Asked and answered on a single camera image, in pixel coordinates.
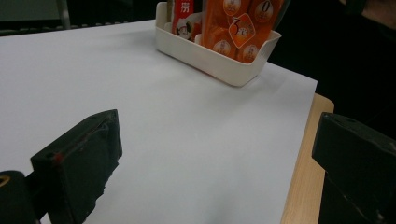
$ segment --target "black surface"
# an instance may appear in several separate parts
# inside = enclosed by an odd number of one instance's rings
[[[51,223],[82,223],[104,193],[122,153],[117,110],[92,115],[36,153]]]
[[[166,0],[134,0],[134,21],[154,20],[155,11],[159,2],[166,2]]]
[[[336,223],[394,223],[394,139],[354,119],[323,113],[312,157],[326,171],[320,224],[335,218]]]
[[[0,223],[35,224],[35,210],[23,173],[0,172]]]
[[[71,25],[133,21],[133,0],[67,0]]]
[[[29,35],[63,30],[61,20],[0,21],[0,36]]]

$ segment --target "printed label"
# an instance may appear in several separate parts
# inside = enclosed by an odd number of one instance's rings
[[[267,22],[271,20],[274,13],[274,7],[270,0],[259,3],[254,10],[254,18],[258,22]]]
[[[241,48],[249,39],[256,34],[253,22],[247,13],[242,14],[238,18],[233,18],[233,23],[230,25],[229,33],[231,39],[237,48]]]
[[[241,8],[241,0],[224,0],[223,1],[224,12],[229,15],[235,15]]]
[[[172,21],[172,34],[180,35],[185,39],[191,38],[191,23],[188,18],[194,12],[193,0],[177,0],[174,5],[174,18]]]
[[[215,44],[215,46],[213,46],[213,50],[217,53],[228,56],[231,52],[231,46],[227,40],[220,40]]]
[[[243,63],[251,63],[257,56],[259,49],[255,45],[249,45],[244,48],[242,52],[242,61]]]

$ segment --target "orange package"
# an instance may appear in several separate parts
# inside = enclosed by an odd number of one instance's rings
[[[236,46],[229,34],[229,28],[233,23],[233,17],[240,16],[248,10],[248,1],[207,0],[205,9],[203,18],[205,26],[201,45],[227,57],[235,58]],[[219,50],[219,46],[225,46],[227,50]]]
[[[207,0],[201,45],[214,50],[219,41],[226,41],[232,49],[226,56],[242,63],[253,62],[282,4],[283,0]]]

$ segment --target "white plastic tray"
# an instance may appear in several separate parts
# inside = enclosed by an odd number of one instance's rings
[[[272,31],[268,40],[260,48],[256,59],[252,63],[240,63],[170,33],[170,23],[166,22],[166,6],[166,2],[160,2],[157,5],[155,23],[157,50],[235,87],[244,86],[261,72],[281,37],[281,34]],[[199,43],[199,41],[200,36],[197,36],[195,42]]]

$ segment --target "white sheet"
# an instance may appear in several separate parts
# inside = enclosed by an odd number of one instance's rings
[[[233,88],[154,35],[143,21],[1,37],[0,170],[28,175],[38,150],[116,108],[123,156],[86,223],[279,223],[317,82],[267,63]]]

